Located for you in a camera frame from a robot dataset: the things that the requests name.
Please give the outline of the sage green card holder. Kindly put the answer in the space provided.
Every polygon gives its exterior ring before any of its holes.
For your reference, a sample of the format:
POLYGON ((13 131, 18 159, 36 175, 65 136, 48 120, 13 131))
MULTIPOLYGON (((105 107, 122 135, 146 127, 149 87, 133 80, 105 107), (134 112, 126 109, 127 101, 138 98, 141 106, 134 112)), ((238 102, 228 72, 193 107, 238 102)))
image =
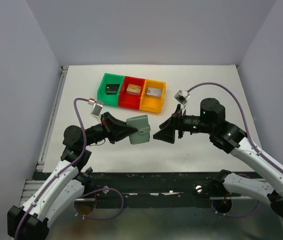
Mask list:
POLYGON ((137 132, 129 136, 129 142, 131 145, 144 144, 150 141, 151 126, 149 125, 147 115, 127 118, 126 124, 137 129, 137 132))

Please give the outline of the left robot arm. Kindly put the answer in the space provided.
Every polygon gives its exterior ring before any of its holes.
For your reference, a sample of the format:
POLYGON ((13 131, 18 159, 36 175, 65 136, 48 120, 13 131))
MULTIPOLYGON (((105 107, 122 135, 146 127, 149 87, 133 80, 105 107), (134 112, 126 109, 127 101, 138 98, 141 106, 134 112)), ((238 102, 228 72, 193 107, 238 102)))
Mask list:
POLYGON ((102 140, 114 144, 136 132, 137 128, 109 112, 102 114, 100 123, 90 128, 67 127, 63 134, 65 149, 53 172, 24 204, 14 205, 8 211, 8 235, 16 240, 46 239, 54 221, 91 182, 90 175, 81 172, 92 154, 86 147, 102 140))

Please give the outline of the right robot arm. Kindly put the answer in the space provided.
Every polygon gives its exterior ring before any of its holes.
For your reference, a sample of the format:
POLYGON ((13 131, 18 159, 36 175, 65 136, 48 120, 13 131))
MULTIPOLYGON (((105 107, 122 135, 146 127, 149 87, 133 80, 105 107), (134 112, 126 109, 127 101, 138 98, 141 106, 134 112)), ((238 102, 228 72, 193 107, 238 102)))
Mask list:
POLYGON ((228 170, 221 170, 211 182, 214 194, 240 194, 258 200, 283 218, 283 166, 254 142, 248 133, 226 121, 226 109, 215 98, 200 103, 200 115, 187 115, 178 104, 175 112, 159 126, 155 140, 174 144, 185 132, 208 134, 218 149, 241 160, 255 170, 265 181, 244 178, 228 170))

